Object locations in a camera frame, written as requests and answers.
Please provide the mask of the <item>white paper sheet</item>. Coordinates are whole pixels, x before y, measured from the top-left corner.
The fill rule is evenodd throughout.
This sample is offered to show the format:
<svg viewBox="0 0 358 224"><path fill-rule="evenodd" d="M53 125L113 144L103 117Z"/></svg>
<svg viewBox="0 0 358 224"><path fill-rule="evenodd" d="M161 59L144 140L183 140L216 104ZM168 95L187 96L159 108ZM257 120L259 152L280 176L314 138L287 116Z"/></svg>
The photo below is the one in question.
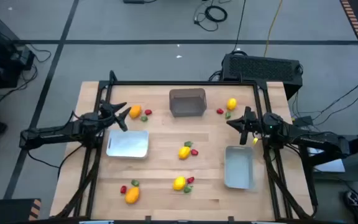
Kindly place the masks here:
<svg viewBox="0 0 358 224"><path fill-rule="evenodd" d="M313 156L322 153L323 150L309 147L308 152L310 156ZM334 161L316 165L314 166L314 169L315 171L332 172L332 173L345 173L346 171L342 159L336 159Z"/></svg>

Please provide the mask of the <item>black mesh computer tower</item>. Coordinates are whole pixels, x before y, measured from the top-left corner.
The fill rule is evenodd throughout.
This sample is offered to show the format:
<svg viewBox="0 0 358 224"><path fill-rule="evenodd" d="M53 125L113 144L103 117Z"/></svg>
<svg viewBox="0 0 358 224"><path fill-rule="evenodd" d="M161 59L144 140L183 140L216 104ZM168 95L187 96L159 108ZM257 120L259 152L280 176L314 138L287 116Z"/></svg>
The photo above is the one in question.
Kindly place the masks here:
<svg viewBox="0 0 358 224"><path fill-rule="evenodd" d="M264 90L268 82L282 82L287 99L290 99L303 86L302 75L303 66L297 60L255 57L233 51L221 62L219 81L253 81Z"/></svg>

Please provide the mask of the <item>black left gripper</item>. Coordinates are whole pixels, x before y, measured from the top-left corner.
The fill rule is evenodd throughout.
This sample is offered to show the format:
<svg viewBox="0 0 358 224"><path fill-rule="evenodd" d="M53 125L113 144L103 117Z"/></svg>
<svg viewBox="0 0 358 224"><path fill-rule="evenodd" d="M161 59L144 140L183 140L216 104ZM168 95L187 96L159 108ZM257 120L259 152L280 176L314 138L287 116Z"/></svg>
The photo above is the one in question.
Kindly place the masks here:
<svg viewBox="0 0 358 224"><path fill-rule="evenodd" d="M116 113L122 109L125 105L127 105L126 102L119 103L119 104L110 104L109 102L105 100L101 100L101 106L100 106L100 122L102 123L108 123L110 125L117 123L120 129L124 132L128 130L125 119L127 115L129 114L131 107L124 110L122 113L119 113L116 116Z"/></svg>

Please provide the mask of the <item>grey translucent basket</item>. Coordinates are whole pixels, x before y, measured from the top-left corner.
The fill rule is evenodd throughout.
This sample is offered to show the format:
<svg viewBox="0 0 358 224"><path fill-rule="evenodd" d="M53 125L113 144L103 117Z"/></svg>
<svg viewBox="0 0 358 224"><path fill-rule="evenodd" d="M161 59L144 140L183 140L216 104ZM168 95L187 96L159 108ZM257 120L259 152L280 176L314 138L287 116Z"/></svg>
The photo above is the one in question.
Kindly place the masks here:
<svg viewBox="0 0 358 224"><path fill-rule="evenodd" d="M174 117L202 116L207 109L206 92L203 88L172 89L169 106Z"/></svg>

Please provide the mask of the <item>black metal table frame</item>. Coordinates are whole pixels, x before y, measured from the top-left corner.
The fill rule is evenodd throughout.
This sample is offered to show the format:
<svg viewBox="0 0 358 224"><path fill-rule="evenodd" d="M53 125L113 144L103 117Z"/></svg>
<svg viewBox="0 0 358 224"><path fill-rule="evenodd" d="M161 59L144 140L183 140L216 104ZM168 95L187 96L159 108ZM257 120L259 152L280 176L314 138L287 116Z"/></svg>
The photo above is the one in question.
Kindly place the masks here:
<svg viewBox="0 0 358 224"><path fill-rule="evenodd" d="M207 110L201 117L174 118L169 109L169 91L175 88L203 88ZM117 82L111 93L113 103L127 102L152 110L147 122L127 119L131 130L149 132L149 151L145 159L109 157L106 149L99 150L99 171L94 184L85 192L80 213L94 219L110 220L274 220L293 218L295 212L271 184L261 143L248 142L253 149L254 187L249 190L231 189L224 184L224 153L228 146L239 143L239 133L217 114L226 101L238 102L233 117L242 115L244 108L272 110L290 121L285 90L280 82L270 82L267 91L255 99L252 85L212 82ZM178 157L184 142L198 151L187 159ZM190 193L173 190L177 177L194 177ZM127 190L138 180L140 196L136 203L127 204Z"/></svg>

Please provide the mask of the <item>black power supply brick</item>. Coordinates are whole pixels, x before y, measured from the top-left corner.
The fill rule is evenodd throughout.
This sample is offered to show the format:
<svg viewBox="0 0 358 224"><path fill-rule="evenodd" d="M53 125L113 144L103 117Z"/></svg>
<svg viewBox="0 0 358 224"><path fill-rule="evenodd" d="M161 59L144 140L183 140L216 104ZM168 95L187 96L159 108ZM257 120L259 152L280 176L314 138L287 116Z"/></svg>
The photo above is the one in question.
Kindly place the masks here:
<svg viewBox="0 0 358 224"><path fill-rule="evenodd" d="M313 125L313 119L311 116L304 116L295 118L293 121L293 125L302 127L302 126L312 126Z"/></svg>

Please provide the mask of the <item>black box with striped edge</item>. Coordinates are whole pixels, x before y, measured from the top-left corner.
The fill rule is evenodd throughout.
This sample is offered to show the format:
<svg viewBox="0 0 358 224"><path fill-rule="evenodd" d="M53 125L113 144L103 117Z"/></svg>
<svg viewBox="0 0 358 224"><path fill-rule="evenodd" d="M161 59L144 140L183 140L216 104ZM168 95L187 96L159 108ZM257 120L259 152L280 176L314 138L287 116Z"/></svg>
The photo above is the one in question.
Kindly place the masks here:
<svg viewBox="0 0 358 224"><path fill-rule="evenodd" d="M39 198L0 200L0 224L37 220L42 202Z"/></svg>

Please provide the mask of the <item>orange-yellow lemon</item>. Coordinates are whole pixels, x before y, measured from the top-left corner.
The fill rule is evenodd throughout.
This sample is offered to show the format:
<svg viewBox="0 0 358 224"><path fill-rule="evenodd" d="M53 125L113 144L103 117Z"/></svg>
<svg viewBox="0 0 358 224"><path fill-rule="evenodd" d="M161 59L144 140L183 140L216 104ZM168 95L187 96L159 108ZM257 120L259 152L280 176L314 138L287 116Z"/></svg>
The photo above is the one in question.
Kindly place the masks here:
<svg viewBox="0 0 358 224"><path fill-rule="evenodd" d="M134 204L138 201L139 196L140 196L140 188L132 187L127 190L124 200L127 204Z"/></svg>
<svg viewBox="0 0 358 224"><path fill-rule="evenodd" d="M129 112L129 116L132 119L136 119L138 118L142 113L142 107L141 105L134 105L131 107L130 112Z"/></svg>

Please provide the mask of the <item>white plastic bin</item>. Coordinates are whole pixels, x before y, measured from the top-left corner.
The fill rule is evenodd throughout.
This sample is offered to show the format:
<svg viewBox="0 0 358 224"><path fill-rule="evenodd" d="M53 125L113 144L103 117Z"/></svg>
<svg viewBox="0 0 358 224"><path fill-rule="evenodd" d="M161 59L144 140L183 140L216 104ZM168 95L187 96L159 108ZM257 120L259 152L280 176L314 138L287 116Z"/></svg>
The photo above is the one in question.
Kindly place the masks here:
<svg viewBox="0 0 358 224"><path fill-rule="evenodd" d="M232 189L254 187L254 153L251 147L228 146L224 153L224 184Z"/></svg>

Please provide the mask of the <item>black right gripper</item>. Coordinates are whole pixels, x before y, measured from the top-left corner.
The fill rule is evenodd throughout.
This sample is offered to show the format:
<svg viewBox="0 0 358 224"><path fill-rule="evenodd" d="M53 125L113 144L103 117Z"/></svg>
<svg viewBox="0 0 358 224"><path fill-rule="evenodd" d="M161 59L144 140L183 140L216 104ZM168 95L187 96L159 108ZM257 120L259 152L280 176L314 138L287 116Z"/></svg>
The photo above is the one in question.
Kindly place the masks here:
<svg viewBox="0 0 358 224"><path fill-rule="evenodd" d="M245 127L245 124L249 122L250 131L253 133L262 134L264 132L263 124L257 118L255 113L252 113L251 107L246 106L244 110L244 115L237 119L232 119L226 121L228 125L231 125L235 130L237 130L240 136L240 145L245 145L248 138L248 130Z"/></svg>

